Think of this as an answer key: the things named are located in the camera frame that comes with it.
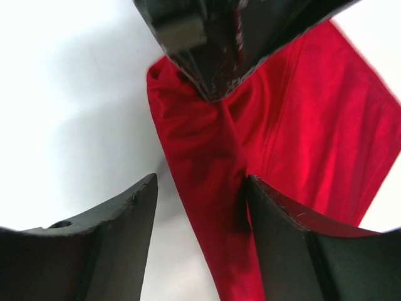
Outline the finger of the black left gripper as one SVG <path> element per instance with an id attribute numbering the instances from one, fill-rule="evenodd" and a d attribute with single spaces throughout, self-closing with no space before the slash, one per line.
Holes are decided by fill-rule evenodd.
<path id="1" fill-rule="evenodd" d="M 191 49 L 206 102 L 232 93 L 262 62 L 353 1 L 248 1 L 204 25 L 206 42 Z"/>
<path id="2" fill-rule="evenodd" d="M 164 53 L 189 77 L 207 103 L 217 103 L 192 54 L 207 44 L 206 23 L 219 11 L 219 1 L 134 1 L 133 4 Z"/>

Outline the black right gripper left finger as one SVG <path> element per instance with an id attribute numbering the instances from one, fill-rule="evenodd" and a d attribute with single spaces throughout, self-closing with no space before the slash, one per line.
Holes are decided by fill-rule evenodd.
<path id="1" fill-rule="evenodd" d="M 149 174 L 49 228 L 2 228 L 1 299 L 139 300 L 157 196 Z"/>

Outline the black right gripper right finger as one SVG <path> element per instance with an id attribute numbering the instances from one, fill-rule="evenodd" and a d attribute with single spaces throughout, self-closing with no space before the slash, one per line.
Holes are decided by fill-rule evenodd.
<path id="1" fill-rule="evenodd" d="M 400 230 L 341 223 L 256 176 L 247 200 L 266 300 L 400 299 Z"/>

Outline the red cloth napkin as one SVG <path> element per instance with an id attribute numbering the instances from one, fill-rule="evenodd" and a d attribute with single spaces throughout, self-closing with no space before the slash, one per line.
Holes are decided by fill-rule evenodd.
<path id="1" fill-rule="evenodd" d="M 221 300 L 263 300 L 242 182 L 257 175 L 357 226 L 400 153 L 400 104 L 330 21 L 208 104 L 168 59 L 147 73 L 152 118 Z"/>

